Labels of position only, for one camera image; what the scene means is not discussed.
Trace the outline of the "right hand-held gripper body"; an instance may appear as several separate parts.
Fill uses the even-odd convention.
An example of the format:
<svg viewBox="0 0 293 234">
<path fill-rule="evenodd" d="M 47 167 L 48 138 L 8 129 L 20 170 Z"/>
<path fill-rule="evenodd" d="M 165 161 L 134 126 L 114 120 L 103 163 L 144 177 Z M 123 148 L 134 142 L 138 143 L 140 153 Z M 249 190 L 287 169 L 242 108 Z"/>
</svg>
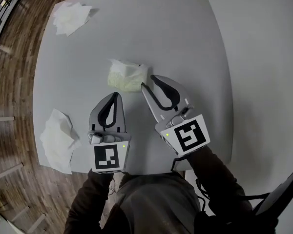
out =
<svg viewBox="0 0 293 234">
<path fill-rule="evenodd" d="M 171 110 L 154 110 L 155 130 L 177 154 L 184 157 L 210 143 L 203 115 L 193 106 L 177 106 Z"/>
</svg>

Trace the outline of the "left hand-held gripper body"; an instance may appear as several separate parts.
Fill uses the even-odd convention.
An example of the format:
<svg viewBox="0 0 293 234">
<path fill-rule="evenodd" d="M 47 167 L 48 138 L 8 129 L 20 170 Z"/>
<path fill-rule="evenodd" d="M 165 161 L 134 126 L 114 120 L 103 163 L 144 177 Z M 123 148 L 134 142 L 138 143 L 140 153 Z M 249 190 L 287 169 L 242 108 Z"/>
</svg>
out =
<svg viewBox="0 0 293 234">
<path fill-rule="evenodd" d="M 130 147 L 130 134 L 90 131 L 91 168 L 98 174 L 124 172 Z"/>
</svg>

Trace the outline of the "clear plastic bag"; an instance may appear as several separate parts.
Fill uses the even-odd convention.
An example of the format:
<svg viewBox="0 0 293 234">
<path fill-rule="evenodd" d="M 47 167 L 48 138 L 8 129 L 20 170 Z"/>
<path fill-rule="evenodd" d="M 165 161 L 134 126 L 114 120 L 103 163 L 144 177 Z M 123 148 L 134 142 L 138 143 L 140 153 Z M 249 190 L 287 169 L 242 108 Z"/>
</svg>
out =
<svg viewBox="0 0 293 234">
<path fill-rule="evenodd" d="M 119 73 L 111 73 L 109 71 L 107 84 L 123 92 L 139 92 L 141 84 L 147 82 L 149 66 L 128 61 L 121 62 L 127 64 L 126 75 L 122 76 Z"/>
</svg>

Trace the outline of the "white paper sheet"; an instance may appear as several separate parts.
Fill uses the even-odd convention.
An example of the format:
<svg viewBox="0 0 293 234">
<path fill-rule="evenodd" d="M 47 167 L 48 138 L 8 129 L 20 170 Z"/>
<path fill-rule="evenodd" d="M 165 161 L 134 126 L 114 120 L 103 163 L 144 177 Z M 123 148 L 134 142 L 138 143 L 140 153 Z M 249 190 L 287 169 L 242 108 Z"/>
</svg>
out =
<svg viewBox="0 0 293 234">
<path fill-rule="evenodd" d="M 126 75 L 126 71 L 127 71 L 126 63 L 116 59 L 110 59 L 110 61 L 111 61 L 111 67 L 110 67 L 111 73 L 119 73 L 122 76 Z"/>
</svg>

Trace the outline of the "person's right forearm dark sleeve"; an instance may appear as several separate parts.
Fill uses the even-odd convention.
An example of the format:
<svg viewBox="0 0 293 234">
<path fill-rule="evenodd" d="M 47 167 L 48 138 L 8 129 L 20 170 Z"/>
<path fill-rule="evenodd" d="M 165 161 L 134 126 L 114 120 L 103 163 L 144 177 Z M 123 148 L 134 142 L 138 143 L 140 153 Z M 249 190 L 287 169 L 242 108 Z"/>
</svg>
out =
<svg viewBox="0 0 293 234">
<path fill-rule="evenodd" d="M 278 221 L 253 221 L 252 205 L 241 200 L 244 189 L 208 146 L 187 155 L 199 183 L 209 196 L 213 216 L 198 213 L 195 234 L 275 234 Z"/>
</svg>

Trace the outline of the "person's left forearm dark sleeve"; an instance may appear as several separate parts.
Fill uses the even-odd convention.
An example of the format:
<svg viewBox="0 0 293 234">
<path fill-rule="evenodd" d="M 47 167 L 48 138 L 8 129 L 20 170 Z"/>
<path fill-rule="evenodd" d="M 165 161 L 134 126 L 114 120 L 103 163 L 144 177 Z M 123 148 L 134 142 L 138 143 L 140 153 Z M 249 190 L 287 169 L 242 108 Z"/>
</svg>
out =
<svg viewBox="0 0 293 234">
<path fill-rule="evenodd" d="M 68 212 L 63 234 L 100 234 L 100 220 L 113 174 L 89 171 Z"/>
</svg>

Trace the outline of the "loose pile of white tissues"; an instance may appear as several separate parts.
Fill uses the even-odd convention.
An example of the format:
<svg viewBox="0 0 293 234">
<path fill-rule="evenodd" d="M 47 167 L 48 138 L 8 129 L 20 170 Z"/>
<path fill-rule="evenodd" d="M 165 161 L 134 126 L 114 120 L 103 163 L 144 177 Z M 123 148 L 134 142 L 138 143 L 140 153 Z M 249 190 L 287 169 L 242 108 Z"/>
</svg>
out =
<svg viewBox="0 0 293 234">
<path fill-rule="evenodd" d="M 72 174 L 70 162 L 73 152 L 81 147 L 82 143 L 69 117 L 53 109 L 40 140 L 51 168 L 63 174 Z"/>
<path fill-rule="evenodd" d="M 56 35 L 72 35 L 85 25 L 98 11 L 98 8 L 93 8 L 90 5 L 81 4 L 80 2 L 63 2 L 52 14 Z"/>
</svg>

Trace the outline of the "grey table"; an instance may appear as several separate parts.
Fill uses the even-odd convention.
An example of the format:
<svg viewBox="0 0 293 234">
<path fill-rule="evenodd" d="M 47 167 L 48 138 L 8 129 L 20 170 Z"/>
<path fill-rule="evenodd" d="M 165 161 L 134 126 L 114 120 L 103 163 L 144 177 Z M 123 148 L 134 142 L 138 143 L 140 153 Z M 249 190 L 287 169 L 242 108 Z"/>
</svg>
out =
<svg viewBox="0 0 293 234">
<path fill-rule="evenodd" d="M 39 163 L 48 166 L 40 136 L 52 110 L 69 116 L 80 138 L 71 169 L 87 173 L 92 109 L 115 89 L 107 83 L 111 60 L 149 67 L 183 85 L 202 114 L 209 147 L 229 163 L 233 139 L 230 70 L 209 0 L 70 0 L 90 5 L 90 20 L 70 36 L 57 35 L 50 17 L 41 41 L 33 90 Z"/>
</svg>

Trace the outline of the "person's grey shirt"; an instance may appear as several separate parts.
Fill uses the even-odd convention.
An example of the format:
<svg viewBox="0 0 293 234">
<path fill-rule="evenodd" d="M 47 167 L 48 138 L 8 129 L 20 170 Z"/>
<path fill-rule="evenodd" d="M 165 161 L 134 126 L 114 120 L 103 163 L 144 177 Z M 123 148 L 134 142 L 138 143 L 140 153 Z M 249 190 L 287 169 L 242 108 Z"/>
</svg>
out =
<svg viewBox="0 0 293 234">
<path fill-rule="evenodd" d="M 124 177 L 104 234 L 194 234 L 194 188 L 178 174 Z"/>
</svg>

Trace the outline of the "wooden table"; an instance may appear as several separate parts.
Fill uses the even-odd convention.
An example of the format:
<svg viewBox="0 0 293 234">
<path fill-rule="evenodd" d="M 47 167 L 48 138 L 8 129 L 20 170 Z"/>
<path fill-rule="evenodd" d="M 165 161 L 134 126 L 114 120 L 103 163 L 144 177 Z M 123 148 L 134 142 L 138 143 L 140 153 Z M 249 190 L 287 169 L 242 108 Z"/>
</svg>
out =
<svg viewBox="0 0 293 234">
<path fill-rule="evenodd" d="M 17 164 L 15 166 L 13 166 L 13 167 L 1 172 L 0 173 L 0 179 L 5 177 L 5 176 L 7 176 L 7 175 L 9 175 L 9 174 L 11 174 L 11 173 L 13 173 L 13 172 L 16 172 L 16 171 L 20 170 L 22 167 L 23 167 L 23 163 L 20 163 L 20 164 Z"/>
</svg>

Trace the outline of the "black flat device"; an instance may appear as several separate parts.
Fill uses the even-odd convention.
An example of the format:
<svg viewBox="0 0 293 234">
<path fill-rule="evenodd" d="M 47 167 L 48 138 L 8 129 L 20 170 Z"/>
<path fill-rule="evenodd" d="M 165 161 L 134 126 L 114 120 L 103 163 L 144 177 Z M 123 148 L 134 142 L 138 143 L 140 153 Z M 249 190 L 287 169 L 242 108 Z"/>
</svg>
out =
<svg viewBox="0 0 293 234">
<path fill-rule="evenodd" d="M 253 210 L 261 218 L 278 218 L 293 199 L 293 172 Z"/>
</svg>

